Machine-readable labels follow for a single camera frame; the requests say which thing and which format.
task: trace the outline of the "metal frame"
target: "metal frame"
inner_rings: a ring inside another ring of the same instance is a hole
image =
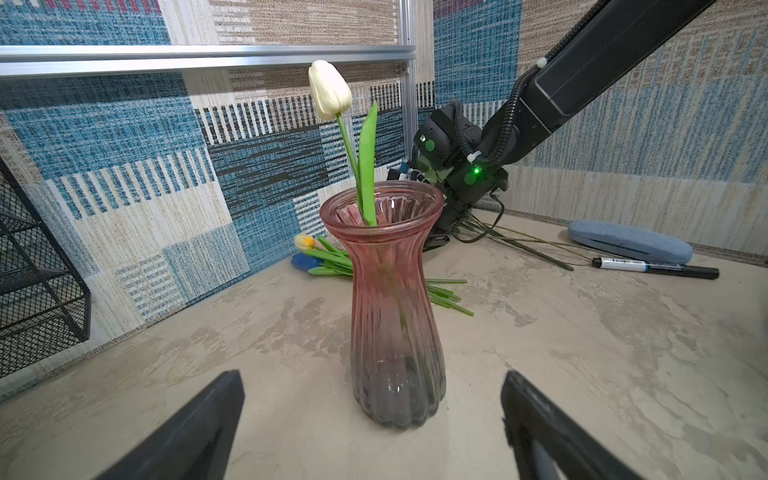
[[[399,43],[414,48],[414,55],[406,60],[400,75],[400,101],[402,102],[402,134],[406,161],[411,157],[413,136],[419,128],[418,99],[416,98],[415,47],[413,46],[413,4],[412,0],[399,0]]]
[[[412,45],[0,46],[0,78],[412,61]]]

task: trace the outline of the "pink glass vase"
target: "pink glass vase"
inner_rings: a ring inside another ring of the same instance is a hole
[[[422,248],[442,211],[429,184],[375,185],[377,227],[363,222],[355,189],[320,208],[353,262],[352,388],[382,425],[421,425],[445,396],[445,362],[422,269]]]

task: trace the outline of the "black wire mesh basket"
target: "black wire mesh basket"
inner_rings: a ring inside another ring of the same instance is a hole
[[[0,160],[0,377],[90,330],[91,292]]]

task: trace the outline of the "black mesh rack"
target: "black mesh rack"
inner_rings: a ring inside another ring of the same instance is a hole
[[[0,160],[0,377],[90,331],[90,290]]]

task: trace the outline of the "pen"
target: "pen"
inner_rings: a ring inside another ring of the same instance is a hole
[[[629,270],[631,272],[660,273],[662,275],[693,276],[715,280],[720,276],[717,268],[707,266],[677,265],[675,263],[651,263],[642,260],[595,257],[592,266],[609,270]]]

